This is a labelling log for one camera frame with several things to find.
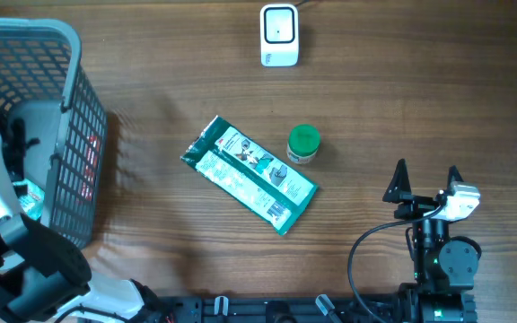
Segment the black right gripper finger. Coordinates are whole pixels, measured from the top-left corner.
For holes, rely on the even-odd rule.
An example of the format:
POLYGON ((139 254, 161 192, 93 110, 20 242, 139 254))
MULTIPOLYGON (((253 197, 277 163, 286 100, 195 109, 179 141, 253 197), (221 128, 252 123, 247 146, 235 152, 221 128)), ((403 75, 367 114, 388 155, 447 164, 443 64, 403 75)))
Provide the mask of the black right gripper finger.
POLYGON ((405 159, 397 162, 392 180, 386 188, 382 201, 387 203, 405 203, 412 199, 412 191, 405 159))
POLYGON ((464 180, 463 180, 462 176, 460 175, 460 172, 459 172, 457 166, 452 165, 448 171, 447 189, 449 191, 453 191, 454 187, 456 185, 459 185, 460 183, 463 183, 463 182, 464 182, 464 180))

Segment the green white wipes packet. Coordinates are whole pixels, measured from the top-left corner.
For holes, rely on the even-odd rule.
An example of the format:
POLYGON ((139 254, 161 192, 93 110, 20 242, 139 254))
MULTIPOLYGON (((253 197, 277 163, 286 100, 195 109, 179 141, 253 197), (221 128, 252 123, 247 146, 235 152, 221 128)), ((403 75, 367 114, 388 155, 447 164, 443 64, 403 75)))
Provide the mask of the green white wipes packet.
POLYGON ((181 160, 281 236, 294 226, 318 189, 315 182, 219 116, 202 130, 181 160))

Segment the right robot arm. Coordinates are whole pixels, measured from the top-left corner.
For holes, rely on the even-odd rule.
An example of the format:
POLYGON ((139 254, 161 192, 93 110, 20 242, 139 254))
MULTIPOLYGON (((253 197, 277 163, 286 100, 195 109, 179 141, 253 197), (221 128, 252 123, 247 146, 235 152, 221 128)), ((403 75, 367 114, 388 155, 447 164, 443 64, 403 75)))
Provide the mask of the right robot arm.
POLYGON ((398 161, 383 201, 398 206, 394 218, 408 225, 407 247, 413 283, 401 284, 392 297, 389 322, 475 322, 473 297, 482 249, 465 236, 450 235, 450 225, 467 219, 479 206, 477 187, 449 168, 447 188, 434 197, 412 193, 406 161, 398 161))

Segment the green lid jar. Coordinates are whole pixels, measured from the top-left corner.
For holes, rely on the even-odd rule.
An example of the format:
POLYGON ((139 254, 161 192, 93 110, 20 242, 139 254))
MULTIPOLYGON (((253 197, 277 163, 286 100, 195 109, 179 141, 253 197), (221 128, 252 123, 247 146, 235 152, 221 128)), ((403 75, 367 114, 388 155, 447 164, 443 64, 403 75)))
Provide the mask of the green lid jar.
POLYGON ((320 132, 310 124, 294 127, 288 137, 286 153, 291 162, 306 164, 311 162, 320 148, 320 132))

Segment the red tissue pack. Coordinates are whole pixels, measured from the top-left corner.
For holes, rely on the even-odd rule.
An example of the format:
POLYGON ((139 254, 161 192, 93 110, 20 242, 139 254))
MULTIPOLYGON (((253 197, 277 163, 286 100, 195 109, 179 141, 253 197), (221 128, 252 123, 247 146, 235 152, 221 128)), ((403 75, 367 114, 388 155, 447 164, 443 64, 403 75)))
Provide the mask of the red tissue pack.
POLYGON ((85 168, 84 168, 84 182, 82 184, 82 196, 88 200, 93 200, 96 169, 99 161, 99 150, 101 149, 101 139, 96 135, 88 137, 89 144, 85 151, 85 168))

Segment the mint toilet wipes pack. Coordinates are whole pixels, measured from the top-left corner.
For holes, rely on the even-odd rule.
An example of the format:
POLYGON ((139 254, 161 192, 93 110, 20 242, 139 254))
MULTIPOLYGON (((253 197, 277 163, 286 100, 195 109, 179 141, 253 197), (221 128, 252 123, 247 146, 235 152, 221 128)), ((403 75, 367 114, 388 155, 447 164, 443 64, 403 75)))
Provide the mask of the mint toilet wipes pack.
POLYGON ((28 179, 13 183, 22 210, 33 220, 39 221, 44 206, 44 191, 28 179))

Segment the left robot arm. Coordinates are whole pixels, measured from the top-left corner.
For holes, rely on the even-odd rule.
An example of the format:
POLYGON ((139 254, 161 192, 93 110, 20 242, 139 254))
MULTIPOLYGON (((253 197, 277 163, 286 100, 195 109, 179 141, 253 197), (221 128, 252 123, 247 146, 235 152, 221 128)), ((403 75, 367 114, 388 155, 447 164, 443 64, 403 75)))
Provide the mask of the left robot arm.
POLYGON ((24 212, 13 177, 27 147, 0 108, 0 319, 168 321, 170 309, 147 286, 93 273, 74 243, 24 212))

